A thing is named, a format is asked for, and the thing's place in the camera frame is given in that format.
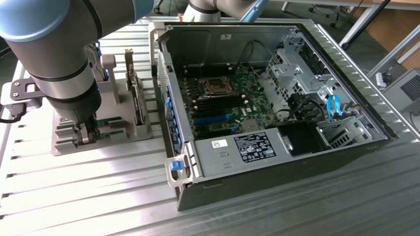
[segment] circuit board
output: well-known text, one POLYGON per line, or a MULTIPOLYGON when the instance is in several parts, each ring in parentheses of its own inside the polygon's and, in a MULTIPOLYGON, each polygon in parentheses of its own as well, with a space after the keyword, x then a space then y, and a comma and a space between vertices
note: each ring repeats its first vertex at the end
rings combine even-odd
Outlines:
POLYGON ((250 129, 260 130, 272 122, 270 104, 249 67, 238 66, 230 75, 220 77, 181 78, 180 84, 196 140, 253 131, 250 129), (213 106, 206 104, 202 113, 198 113, 198 104, 212 101, 213 106), (249 129, 244 121, 253 123, 253 128, 249 129))

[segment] blue pcie slot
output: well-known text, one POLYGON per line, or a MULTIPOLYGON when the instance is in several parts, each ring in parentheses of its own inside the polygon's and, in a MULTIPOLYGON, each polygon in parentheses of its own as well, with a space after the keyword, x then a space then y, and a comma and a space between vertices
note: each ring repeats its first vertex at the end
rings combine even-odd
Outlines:
POLYGON ((209 124, 209 123, 214 123, 214 122, 226 122, 226 121, 229 121, 230 116, 232 116, 232 114, 226 114, 224 116, 194 119, 193 124, 209 124))

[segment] warning label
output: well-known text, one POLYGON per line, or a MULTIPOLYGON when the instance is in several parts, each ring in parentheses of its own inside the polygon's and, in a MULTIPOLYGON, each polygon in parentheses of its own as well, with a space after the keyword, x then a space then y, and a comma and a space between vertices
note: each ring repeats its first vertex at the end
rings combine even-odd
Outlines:
POLYGON ((265 132, 236 137, 234 142, 244 162, 276 156, 265 132))

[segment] connector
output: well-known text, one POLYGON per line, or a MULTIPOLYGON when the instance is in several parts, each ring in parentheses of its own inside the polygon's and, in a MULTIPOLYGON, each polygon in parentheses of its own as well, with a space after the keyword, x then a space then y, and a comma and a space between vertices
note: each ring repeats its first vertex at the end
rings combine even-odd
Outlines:
POLYGON ((13 119, 0 119, 0 123, 12 124, 18 122, 21 117, 26 114, 26 103, 17 103, 10 105, 9 111, 13 119))

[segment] gray robot arm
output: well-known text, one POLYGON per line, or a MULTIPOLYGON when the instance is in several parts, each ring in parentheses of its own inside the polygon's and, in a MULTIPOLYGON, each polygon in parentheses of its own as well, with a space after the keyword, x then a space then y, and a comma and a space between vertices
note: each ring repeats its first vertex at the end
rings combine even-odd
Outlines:
POLYGON ((182 16, 186 22, 218 22, 220 11, 241 22, 253 22, 268 0, 189 0, 182 16))
POLYGON ((85 46, 136 22, 152 0, 2 0, 0 36, 61 117, 94 129, 101 98, 85 46))

